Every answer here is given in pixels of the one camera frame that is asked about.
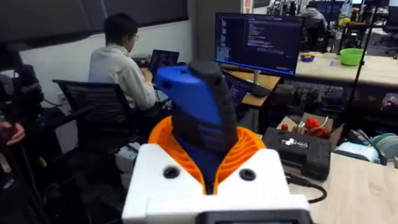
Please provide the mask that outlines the right gripper white and orange left finger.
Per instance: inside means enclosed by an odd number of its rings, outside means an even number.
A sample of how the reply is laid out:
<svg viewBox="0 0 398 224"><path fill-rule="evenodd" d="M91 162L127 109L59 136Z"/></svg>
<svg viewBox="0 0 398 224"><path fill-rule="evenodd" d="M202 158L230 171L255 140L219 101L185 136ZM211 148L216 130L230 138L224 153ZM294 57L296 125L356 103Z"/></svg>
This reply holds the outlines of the right gripper white and orange left finger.
<svg viewBox="0 0 398 224"><path fill-rule="evenodd" d="M123 223L195 223L189 205L203 196L204 178L172 135L171 117L140 147L121 215Z"/></svg>

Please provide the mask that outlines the right gripper white and orange right finger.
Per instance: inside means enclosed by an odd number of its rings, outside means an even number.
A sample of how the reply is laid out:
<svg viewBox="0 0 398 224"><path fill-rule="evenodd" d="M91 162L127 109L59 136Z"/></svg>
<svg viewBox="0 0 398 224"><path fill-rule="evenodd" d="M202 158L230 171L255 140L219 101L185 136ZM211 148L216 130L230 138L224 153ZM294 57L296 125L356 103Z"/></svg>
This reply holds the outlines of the right gripper white and orange right finger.
<svg viewBox="0 0 398 224"><path fill-rule="evenodd" d="M279 154L251 130L237 127L238 141L219 165L214 194L288 195Z"/></svg>

